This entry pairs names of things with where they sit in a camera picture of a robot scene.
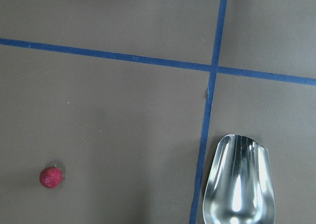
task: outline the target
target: metal scoop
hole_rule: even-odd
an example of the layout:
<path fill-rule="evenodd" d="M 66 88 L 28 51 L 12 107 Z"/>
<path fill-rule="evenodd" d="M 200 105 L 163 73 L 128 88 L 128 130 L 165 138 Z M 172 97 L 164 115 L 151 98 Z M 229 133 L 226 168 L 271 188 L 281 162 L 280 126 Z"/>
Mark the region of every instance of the metal scoop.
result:
<path fill-rule="evenodd" d="M 240 135 L 220 140 L 203 202 L 205 224 L 274 224 L 268 151 Z"/>

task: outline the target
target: blue line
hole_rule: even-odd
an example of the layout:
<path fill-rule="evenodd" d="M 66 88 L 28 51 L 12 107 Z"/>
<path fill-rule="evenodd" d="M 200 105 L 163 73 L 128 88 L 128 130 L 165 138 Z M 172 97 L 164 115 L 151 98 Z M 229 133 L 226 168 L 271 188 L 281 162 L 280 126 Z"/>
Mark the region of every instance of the blue line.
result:
<path fill-rule="evenodd" d="M 269 72 L 258 72 L 230 67 L 218 67 L 218 73 L 316 86 L 316 79 L 313 78 L 274 74 Z"/>
<path fill-rule="evenodd" d="M 197 222 L 198 203 L 199 203 L 201 185 L 202 185 L 206 145 L 207 145 L 207 138 L 208 138 L 208 131 L 209 131 L 209 123 L 211 121 L 212 104 L 213 104 L 213 97 L 214 97 L 214 90 L 215 90 L 215 83 L 216 83 L 216 75 L 217 75 L 217 70 L 218 70 L 218 61 L 219 61 L 219 55 L 221 51 L 226 5 L 227 5 L 227 0 L 220 0 L 214 47 L 213 47 L 212 62 L 211 62 L 211 70 L 210 70 L 208 87 L 207 87 L 208 96 L 205 103 L 205 111 L 204 111 L 204 118 L 203 118 L 202 132 L 201 132 L 201 141 L 200 141 L 198 158 L 197 158 L 197 172 L 196 172 L 196 179 L 195 179 L 195 186 L 194 186 L 194 196 L 193 196 L 193 201 L 191 204 L 189 224 L 196 224 Z"/>
<path fill-rule="evenodd" d="M 40 50 L 46 50 L 46 51 L 78 54 L 78 55 L 91 56 L 91 57 L 101 57 L 101 58 L 108 58 L 108 59 L 122 60 L 122 61 L 129 61 L 129 62 L 147 63 L 147 64 L 153 64 L 153 65 L 167 66 L 167 67 L 192 69 L 192 70 L 199 70 L 199 71 L 205 71 L 205 72 L 210 71 L 210 65 L 206 65 L 206 64 L 143 57 L 143 56 L 137 56 L 137 55 L 91 50 L 91 49 L 84 49 L 84 48 L 78 48 L 78 47 L 49 45 L 49 44 L 41 44 L 41 43 L 34 43 L 34 42 L 27 42 L 27 41 L 1 39 L 1 38 L 0 38 L 0 44 L 16 46 L 16 47 L 40 49 Z"/>

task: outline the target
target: strawberry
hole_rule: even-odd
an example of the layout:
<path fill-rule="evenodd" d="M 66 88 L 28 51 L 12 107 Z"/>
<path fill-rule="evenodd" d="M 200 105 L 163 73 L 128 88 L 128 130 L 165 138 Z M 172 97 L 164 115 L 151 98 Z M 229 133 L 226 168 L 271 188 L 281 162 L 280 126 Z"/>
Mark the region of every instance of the strawberry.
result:
<path fill-rule="evenodd" d="M 63 179 L 63 172 L 57 166 L 47 167 L 39 175 L 40 183 L 46 188 L 57 187 Z"/>

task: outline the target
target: vertical blue stripe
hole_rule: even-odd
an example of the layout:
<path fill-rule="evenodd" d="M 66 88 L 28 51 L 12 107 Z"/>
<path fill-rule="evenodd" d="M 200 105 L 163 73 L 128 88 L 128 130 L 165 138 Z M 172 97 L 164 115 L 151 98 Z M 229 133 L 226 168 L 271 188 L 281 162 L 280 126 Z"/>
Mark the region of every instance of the vertical blue stripe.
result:
<path fill-rule="evenodd" d="M 223 36 L 226 5 L 227 5 L 227 0 L 220 0 L 214 47 L 213 47 L 211 70 L 210 70 L 208 87 L 207 87 L 208 96 L 205 103 L 205 110 L 204 110 L 204 117 L 203 117 L 202 131 L 201 131 L 201 140 L 200 140 L 200 146 L 199 146 L 198 158 L 197 158 L 197 172 L 196 172 L 196 179 L 195 179 L 194 196 L 193 196 L 193 201 L 191 205 L 189 224 L 196 224 L 197 222 L 198 203 L 199 203 L 199 197 L 200 197 L 201 185 L 202 185 L 204 160 L 205 160 L 205 153 L 206 153 L 209 124 L 211 121 L 211 114 L 212 114 L 212 104 L 213 104 L 213 97 L 214 97 L 214 90 L 215 90 L 215 83 L 216 83 L 216 75 L 217 75 L 217 70 L 218 70 L 219 55 L 220 55 L 220 50 L 221 50 L 221 42 L 222 42 L 222 36 Z"/>

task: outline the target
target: red fruit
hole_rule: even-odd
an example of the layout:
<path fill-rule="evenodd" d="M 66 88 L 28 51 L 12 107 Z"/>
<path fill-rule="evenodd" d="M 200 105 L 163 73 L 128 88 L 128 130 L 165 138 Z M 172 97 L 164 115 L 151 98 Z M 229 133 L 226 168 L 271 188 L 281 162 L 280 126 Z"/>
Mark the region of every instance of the red fruit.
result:
<path fill-rule="evenodd" d="M 47 167 L 39 175 L 40 183 L 46 188 L 57 187 L 63 179 L 63 172 L 58 167 Z"/>

